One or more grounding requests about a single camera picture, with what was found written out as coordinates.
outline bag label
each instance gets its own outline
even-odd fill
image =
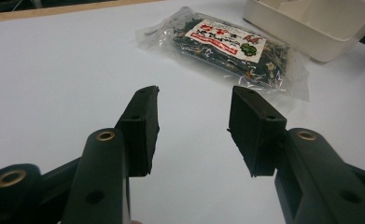
[[[210,20],[201,21],[185,36],[252,63],[259,62],[266,43],[266,39],[262,36]]]

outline white plastic container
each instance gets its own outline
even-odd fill
[[[365,36],[365,0],[247,0],[244,18],[321,62]]]

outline white table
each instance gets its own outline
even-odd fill
[[[133,219],[284,223],[274,178],[250,178],[226,131],[234,83],[206,64],[144,51],[134,38],[183,6],[249,27],[244,5],[175,0],[0,22],[0,168],[33,163],[45,173],[79,157],[136,90],[158,85],[161,131],[152,175],[131,180]],[[265,98],[288,129],[321,133],[365,170],[365,46],[306,68],[310,102]]]

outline clear plastic bag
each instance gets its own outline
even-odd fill
[[[299,52],[243,27],[182,7],[136,36],[141,46],[176,49],[239,75],[238,85],[308,100],[308,72]]]

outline plastic bag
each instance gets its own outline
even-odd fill
[[[298,52],[243,27],[182,7],[161,24],[138,31],[136,36],[141,46],[176,49],[239,75],[241,86],[295,93],[295,97],[308,100],[308,72],[297,60]],[[300,92],[297,95],[291,90]]]

